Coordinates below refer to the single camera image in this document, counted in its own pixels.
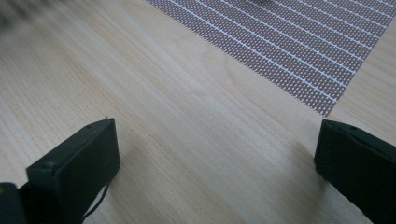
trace black object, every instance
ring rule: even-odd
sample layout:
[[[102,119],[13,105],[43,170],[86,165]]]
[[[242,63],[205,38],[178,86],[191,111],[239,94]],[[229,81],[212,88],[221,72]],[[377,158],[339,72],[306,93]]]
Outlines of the black object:
[[[323,120],[315,164],[374,223],[396,223],[396,147],[356,127]]]
[[[0,223],[82,223],[119,168],[115,120],[89,124],[29,166],[29,182],[19,190],[0,184]]]

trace light wood grain surface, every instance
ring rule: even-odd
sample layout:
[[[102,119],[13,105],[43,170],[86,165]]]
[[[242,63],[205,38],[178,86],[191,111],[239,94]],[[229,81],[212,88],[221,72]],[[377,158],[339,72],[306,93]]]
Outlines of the light wood grain surface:
[[[323,117],[143,0],[50,1],[0,32],[0,182],[116,119],[86,223],[370,223],[315,171]],[[396,145],[396,21],[329,116]]]

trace placemat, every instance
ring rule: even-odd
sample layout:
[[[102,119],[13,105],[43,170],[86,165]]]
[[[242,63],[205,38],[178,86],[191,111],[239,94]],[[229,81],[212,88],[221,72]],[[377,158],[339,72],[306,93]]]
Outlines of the placemat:
[[[323,116],[396,15],[395,0],[146,0]]]

